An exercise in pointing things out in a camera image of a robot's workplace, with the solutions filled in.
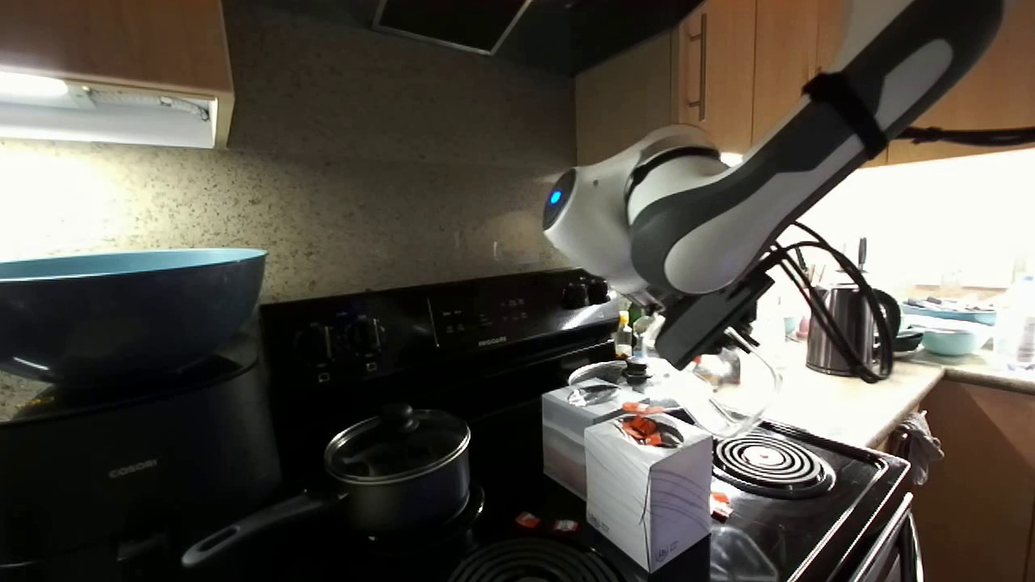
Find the robotic arm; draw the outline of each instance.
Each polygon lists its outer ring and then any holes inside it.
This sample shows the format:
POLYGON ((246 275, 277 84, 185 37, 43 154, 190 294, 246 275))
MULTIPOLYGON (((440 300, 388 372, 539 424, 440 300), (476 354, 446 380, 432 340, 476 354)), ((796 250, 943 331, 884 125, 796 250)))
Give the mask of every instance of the robotic arm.
POLYGON ((744 166, 725 169, 706 133, 668 125, 550 191, 545 238, 612 292, 664 307, 655 348, 671 367, 754 312, 775 235, 927 109, 1003 18, 1003 0, 899 0, 865 31, 878 3, 849 9, 860 48, 811 78, 744 166))

